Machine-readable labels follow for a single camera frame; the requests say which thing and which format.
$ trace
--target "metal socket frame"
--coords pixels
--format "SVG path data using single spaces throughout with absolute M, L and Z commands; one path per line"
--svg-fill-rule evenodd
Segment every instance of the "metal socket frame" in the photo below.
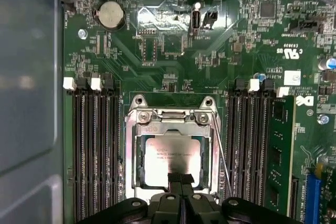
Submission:
M 154 194 L 163 190 L 143 189 L 136 186 L 136 145 L 139 137 L 144 135 L 164 135 L 168 130 L 177 130 L 185 136 L 201 136 L 209 141 L 209 168 L 207 188 L 195 193 L 218 195 L 219 155 L 220 149 L 215 127 L 220 129 L 215 100 L 205 97 L 199 108 L 154 108 L 149 107 L 145 97 L 136 95 L 130 105 L 129 113 L 124 118 L 125 130 L 125 196 L 138 197 L 147 202 Z

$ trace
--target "metal screw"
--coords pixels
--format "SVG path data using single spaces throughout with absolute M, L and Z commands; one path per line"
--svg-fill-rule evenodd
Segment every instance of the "metal screw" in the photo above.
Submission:
M 328 208 L 327 209 L 327 216 L 330 219 L 335 219 L 336 218 L 336 210 Z
M 207 122 L 209 121 L 209 117 L 208 117 L 207 114 L 200 114 L 200 115 L 198 116 L 198 121 L 199 121 L 200 123 L 207 123 Z
M 198 200 L 198 199 L 201 199 L 201 195 L 199 195 L 199 194 L 194 194 L 194 195 L 193 195 L 193 199 L 197 199 L 197 200 Z
M 78 30 L 78 37 L 80 39 L 86 39 L 88 37 L 88 32 L 84 29 L 79 29 Z
M 138 202 L 138 201 L 132 203 L 132 206 L 133 206 L 133 207 L 138 207 L 138 206 L 140 206 L 140 205 L 141 205 L 141 203 Z
M 140 112 L 139 120 L 141 123 L 146 123 L 149 121 L 149 114 L 147 112 Z
M 324 115 L 324 114 L 319 115 L 317 117 L 317 122 L 321 125 L 325 125 L 325 124 L 329 123 L 329 120 L 330 120 L 329 117 L 327 115 Z
M 238 206 L 238 201 L 232 199 L 232 200 L 229 200 L 229 204 L 232 206 Z

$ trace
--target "white connector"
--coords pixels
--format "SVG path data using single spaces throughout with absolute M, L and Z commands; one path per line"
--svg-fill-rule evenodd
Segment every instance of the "white connector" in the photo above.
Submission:
M 101 84 L 101 79 L 100 79 L 99 76 L 92 75 L 92 77 L 91 77 L 91 89 L 101 91 L 102 84 Z
M 256 92 L 260 89 L 260 81 L 259 79 L 250 79 L 248 81 L 247 90 L 248 92 Z
M 77 85 L 73 77 L 64 77 L 63 78 L 63 88 L 66 90 L 76 90 Z
M 285 97 L 289 94 L 289 87 L 279 87 L 277 89 L 277 98 Z

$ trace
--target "blue pcie slot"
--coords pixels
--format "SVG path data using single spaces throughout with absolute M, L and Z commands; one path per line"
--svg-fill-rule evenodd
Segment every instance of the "blue pcie slot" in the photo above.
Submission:
M 305 224 L 319 223 L 320 195 L 321 180 L 316 178 L 314 174 L 309 174 L 307 177 Z

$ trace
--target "cpu socket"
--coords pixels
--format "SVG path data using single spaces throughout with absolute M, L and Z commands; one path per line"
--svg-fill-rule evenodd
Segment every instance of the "cpu socket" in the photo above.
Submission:
M 125 195 L 149 201 L 167 191 L 168 173 L 192 174 L 194 191 L 218 193 L 221 126 L 215 100 L 199 108 L 154 108 L 136 95 L 126 122 Z

